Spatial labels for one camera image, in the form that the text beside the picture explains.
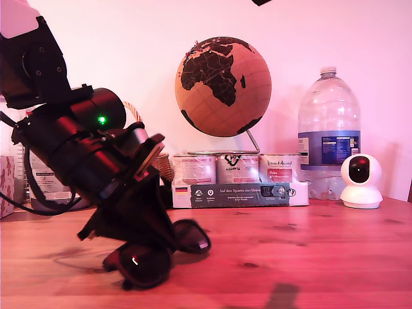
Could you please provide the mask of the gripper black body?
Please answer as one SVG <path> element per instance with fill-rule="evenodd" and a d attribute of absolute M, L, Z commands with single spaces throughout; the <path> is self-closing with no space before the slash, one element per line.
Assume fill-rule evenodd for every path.
<path fill-rule="evenodd" d="M 135 181 L 159 172 L 151 165 L 163 148 L 163 136 L 156 134 L 134 148 L 132 154 L 113 142 L 99 143 L 77 166 L 77 192 L 92 204 L 111 198 L 124 201 Z M 78 233 L 80 239 L 96 235 L 96 211 Z"/>

